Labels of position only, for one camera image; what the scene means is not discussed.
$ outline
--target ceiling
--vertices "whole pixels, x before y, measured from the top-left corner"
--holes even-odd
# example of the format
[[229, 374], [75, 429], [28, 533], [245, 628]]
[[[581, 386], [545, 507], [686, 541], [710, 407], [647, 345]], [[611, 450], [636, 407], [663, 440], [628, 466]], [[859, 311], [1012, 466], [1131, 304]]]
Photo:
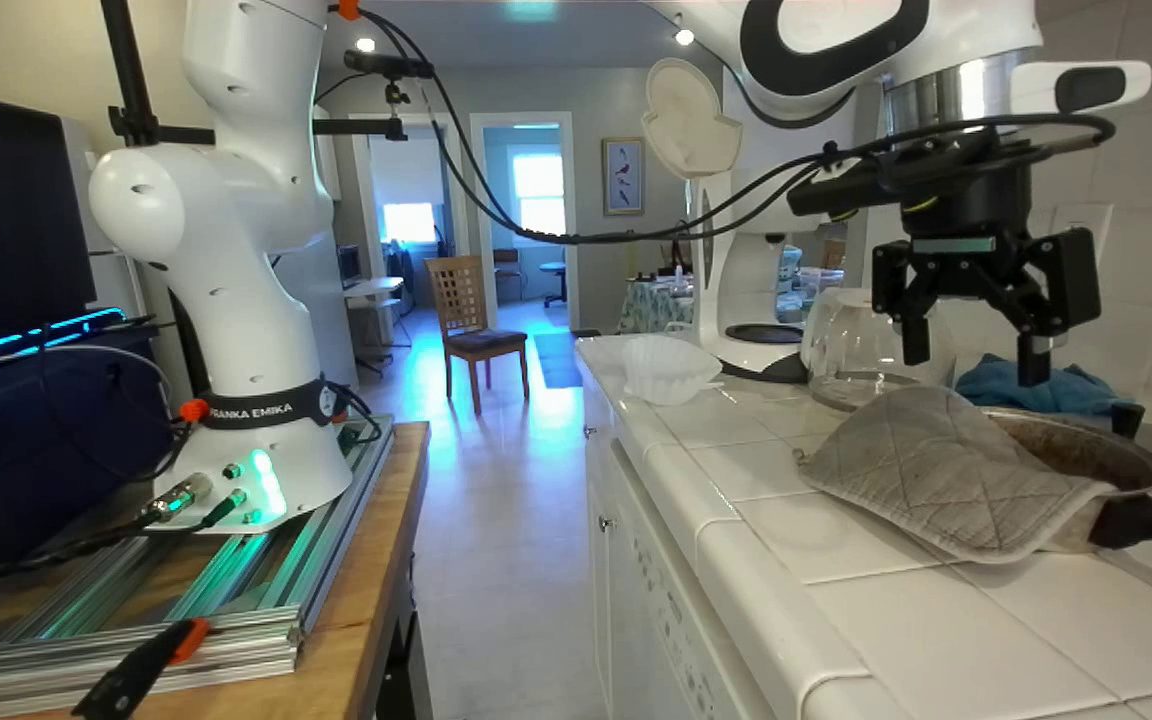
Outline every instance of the ceiling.
[[[670, 54], [670, 19], [645, 0], [366, 0], [366, 12], [399, 25], [438, 74], [459, 68], [647, 68]], [[366, 25], [330, 25], [323, 74]]]

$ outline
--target towel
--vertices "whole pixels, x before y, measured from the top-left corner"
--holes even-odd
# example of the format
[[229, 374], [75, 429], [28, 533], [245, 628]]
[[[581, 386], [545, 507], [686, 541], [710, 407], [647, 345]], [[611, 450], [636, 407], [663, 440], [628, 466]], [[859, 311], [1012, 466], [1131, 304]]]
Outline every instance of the towel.
[[899, 387], [864, 406], [803, 471], [824, 496], [969, 563], [1015, 563], [1084, 503], [1111, 496], [1111, 483], [1027, 457], [950, 387]]
[[1062, 414], [1062, 415], [1111, 415], [1116, 391], [1084, 374], [1084, 370], [1058, 370], [1050, 382], [1021, 387], [1015, 364], [1000, 356], [985, 356], [972, 374], [956, 382], [956, 391], [972, 406], [992, 407], [1027, 407], [1027, 414]]

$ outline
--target robotic arm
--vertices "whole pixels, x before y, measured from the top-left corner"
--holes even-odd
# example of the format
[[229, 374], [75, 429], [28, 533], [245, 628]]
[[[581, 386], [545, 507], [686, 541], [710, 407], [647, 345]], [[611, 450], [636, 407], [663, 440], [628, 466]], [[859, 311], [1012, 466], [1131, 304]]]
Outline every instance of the robotic arm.
[[[1049, 382], [1050, 337], [1098, 315], [1091, 232], [1027, 236], [1032, 164], [1091, 149], [1084, 116], [1148, 94], [1148, 65], [1022, 65], [1041, 48], [1032, 0], [653, 0], [730, 68], [777, 129], [831, 116], [854, 90], [885, 94], [885, 141], [789, 191], [792, 211], [899, 206], [909, 240], [873, 252], [873, 304], [928, 362], [940, 298], [987, 301], [1015, 328], [1021, 386]], [[1032, 129], [1080, 129], [1041, 145]]]
[[352, 483], [340, 387], [272, 274], [328, 232], [309, 120], [323, 33], [323, 0], [186, 0], [185, 74], [214, 145], [120, 149], [92, 173], [95, 225], [163, 270], [207, 364], [207, 414], [157, 482], [186, 503], [163, 533], [266, 533]]

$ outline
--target monitor screen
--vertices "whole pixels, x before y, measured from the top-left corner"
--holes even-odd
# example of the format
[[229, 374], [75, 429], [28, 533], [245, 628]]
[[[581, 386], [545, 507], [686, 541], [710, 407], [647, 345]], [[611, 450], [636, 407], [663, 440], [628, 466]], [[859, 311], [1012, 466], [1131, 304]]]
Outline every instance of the monitor screen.
[[0, 337], [75, 315], [92, 298], [64, 124], [0, 105]]

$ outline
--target floor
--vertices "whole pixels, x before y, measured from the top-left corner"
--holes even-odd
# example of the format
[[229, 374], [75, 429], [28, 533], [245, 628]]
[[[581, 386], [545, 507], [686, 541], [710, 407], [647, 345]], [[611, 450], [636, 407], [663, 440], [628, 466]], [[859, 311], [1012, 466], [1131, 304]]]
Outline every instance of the floor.
[[[560, 332], [569, 315], [508, 304], [499, 325]], [[531, 353], [524, 406], [517, 362], [499, 362], [470, 415], [459, 362], [452, 406], [444, 395], [426, 311], [407, 311], [397, 345], [379, 374], [363, 374], [363, 395], [433, 426], [414, 604], [434, 720], [599, 720], [581, 387], [545, 387]]]

